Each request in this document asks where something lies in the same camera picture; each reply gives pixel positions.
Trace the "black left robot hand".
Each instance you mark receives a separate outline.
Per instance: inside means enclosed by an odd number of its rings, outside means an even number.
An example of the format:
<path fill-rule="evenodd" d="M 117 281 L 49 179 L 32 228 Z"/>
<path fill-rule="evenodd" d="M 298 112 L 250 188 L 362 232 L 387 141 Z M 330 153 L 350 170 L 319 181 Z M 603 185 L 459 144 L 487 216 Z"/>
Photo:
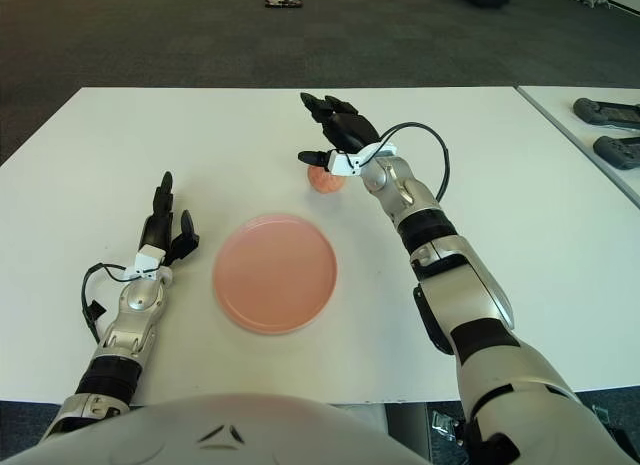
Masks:
<path fill-rule="evenodd" d="M 199 246 L 200 238 L 188 210 L 184 210 L 180 217 L 180 233 L 172 237 L 172 187 L 173 176 L 166 171 L 155 190 L 152 213 L 144 222 L 134 263 L 125 269 L 123 277 L 127 281 L 159 280 L 169 273 L 175 261 L 186 258 Z"/>

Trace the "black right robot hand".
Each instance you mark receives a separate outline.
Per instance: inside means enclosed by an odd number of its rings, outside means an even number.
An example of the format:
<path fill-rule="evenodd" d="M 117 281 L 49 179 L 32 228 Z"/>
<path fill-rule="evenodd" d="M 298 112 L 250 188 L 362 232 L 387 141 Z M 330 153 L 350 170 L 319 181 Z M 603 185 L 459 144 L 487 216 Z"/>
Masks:
<path fill-rule="evenodd" d="M 323 135 L 333 146 L 328 151 L 301 151 L 298 160 L 334 176 L 359 176 L 374 158 L 394 156 L 397 148 L 350 103 L 326 95 L 323 99 L 301 92 L 300 98 Z"/>

